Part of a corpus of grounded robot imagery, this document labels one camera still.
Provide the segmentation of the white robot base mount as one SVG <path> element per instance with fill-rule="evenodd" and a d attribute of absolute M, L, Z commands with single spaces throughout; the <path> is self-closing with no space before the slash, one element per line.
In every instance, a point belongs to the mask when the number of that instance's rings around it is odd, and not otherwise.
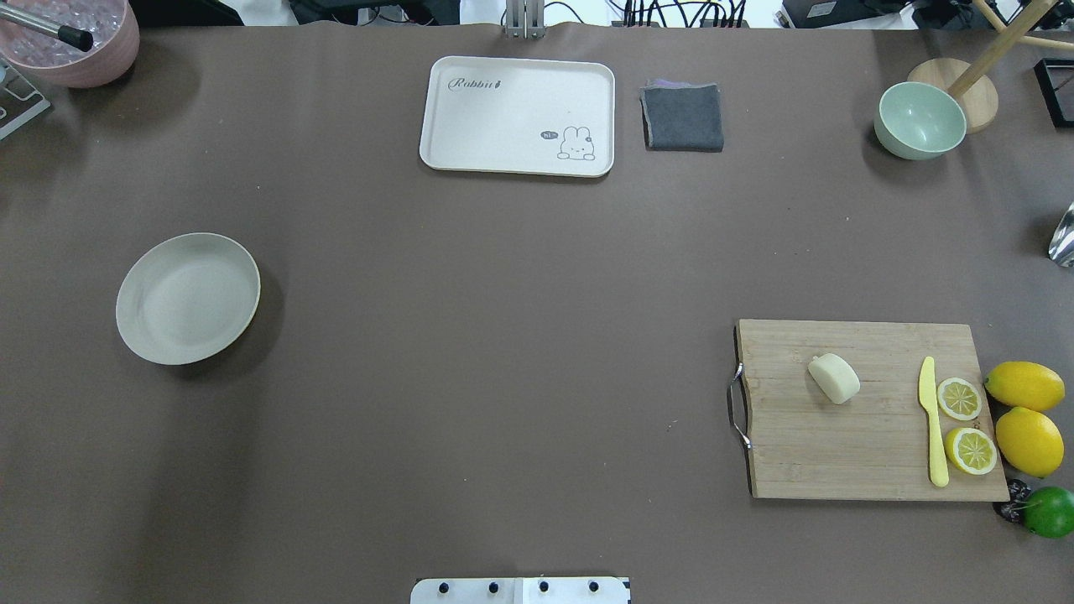
<path fill-rule="evenodd" d="M 630 603 L 629 580 L 614 576 L 426 578 L 410 603 Z"/>

